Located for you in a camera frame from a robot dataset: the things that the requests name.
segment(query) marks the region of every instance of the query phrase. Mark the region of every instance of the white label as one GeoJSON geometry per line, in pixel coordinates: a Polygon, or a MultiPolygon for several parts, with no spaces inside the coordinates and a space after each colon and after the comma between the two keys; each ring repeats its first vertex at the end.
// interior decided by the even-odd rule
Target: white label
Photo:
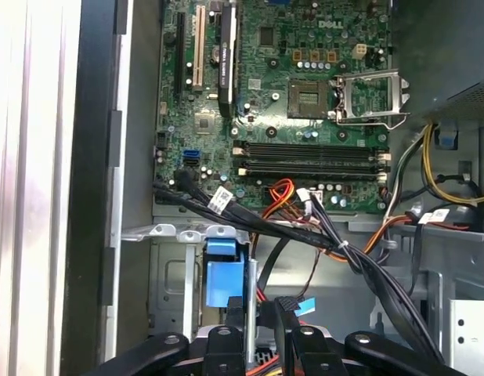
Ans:
{"type": "Polygon", "coordinates": [[[444,222],[447,215],[449,214],[449,209],[439,209],[435,210],[432,217],[428,220],[429,222],[444,222]]]}
{"type": "Polygon", "coordinates": [[[223,210],[225,210],[226,205],[230,202],[232,197],[233,193],[220,186],[218,190],[216,190],[216,193],[214,193],[212,199],[209,201],[208,208],[216,214],[221,214],[223,213],[223,210]]]}
{"type": "Polygon", "coordinates": [[[418,222],[420,225],[426,225],[428,223],[428,220],[432,217],[433,213],[424,213],[423,216],[420,219],[420,222],[418,222]]]}

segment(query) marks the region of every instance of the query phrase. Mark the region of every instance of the cable label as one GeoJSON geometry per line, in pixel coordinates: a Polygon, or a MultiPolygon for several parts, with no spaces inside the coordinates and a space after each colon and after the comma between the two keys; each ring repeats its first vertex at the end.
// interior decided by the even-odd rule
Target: cable label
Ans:
{"type": "Polygon", "coordinates": [[[232,197],[233,193],[224,187],[219,186],[218,190],[216,190],[216,193],[214,193],[214,196],[209,201],[208,208],[219,215],[223,213],[223,210],[225,210],[226,205],[232,200],[232,197]]]}

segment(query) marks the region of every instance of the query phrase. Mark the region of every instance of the blue drive bracket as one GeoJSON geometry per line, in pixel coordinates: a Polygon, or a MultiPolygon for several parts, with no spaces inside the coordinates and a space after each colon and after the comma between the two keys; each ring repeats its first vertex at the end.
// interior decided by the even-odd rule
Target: blue drive bracket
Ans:
{"type": "MultiPolygon", "coordinates": [[[[206,253],[237,256],[237,242],[232,239],[208,239],[206,253]]],[[[226,308],[230,296],[244,294],[244,255],[238,261],[208,261],[206,306],[226,308]]]]}

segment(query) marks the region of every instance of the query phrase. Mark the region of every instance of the cpu socket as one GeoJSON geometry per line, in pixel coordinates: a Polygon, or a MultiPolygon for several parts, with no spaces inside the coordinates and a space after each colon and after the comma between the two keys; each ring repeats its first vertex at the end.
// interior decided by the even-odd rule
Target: cpu socket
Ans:
{"type": "Polygon", "coordinates": [[[297,119],[327,118],[327,91],[325,81],[289,81],[287,116],[297,119]]]}

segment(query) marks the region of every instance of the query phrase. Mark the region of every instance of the sata port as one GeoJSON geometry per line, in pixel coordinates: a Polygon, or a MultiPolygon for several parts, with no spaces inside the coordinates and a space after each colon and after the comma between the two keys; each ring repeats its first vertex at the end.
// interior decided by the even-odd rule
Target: sata port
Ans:
{"type": "Polygon", "coordinates": [[[184,150],[182,159],[200,159],[200,150],[184,150]]]}

